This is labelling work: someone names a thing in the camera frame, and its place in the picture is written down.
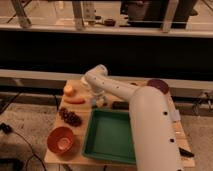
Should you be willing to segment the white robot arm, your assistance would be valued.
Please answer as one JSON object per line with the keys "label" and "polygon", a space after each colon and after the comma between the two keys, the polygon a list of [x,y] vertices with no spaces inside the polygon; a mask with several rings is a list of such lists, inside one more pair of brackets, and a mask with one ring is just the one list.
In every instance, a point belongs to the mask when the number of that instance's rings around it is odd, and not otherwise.
{"label": "white robot arm", "polygon": [[129,103],[137,171],[184,171],[167,99],[159,89],[111,79],[104,65],[84,78],[94,95],[106,91]]}

